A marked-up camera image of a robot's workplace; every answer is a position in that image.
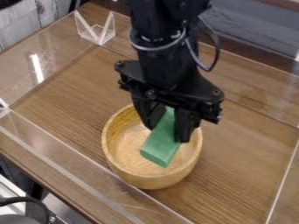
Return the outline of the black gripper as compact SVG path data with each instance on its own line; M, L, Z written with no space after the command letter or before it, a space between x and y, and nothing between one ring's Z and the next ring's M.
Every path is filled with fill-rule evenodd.
M175 141L188 143L203 120L218 123L224 93L200 74L210 71L199 59L199 45L183 40L176 44L134 43L136 60L115 64L119 86L131 93L136 113L152 130L166 109L174 108Z

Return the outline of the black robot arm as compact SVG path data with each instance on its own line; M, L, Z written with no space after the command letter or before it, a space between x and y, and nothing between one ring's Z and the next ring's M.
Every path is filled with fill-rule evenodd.
M174 109L174 139L187 143L202 121L218 123L224 93L200 74L214 65L199 59L199 32L219 37L202 19L211 0L127 0L130 42L138 59L120 60L119 86L131 93L144 126L154 129Z

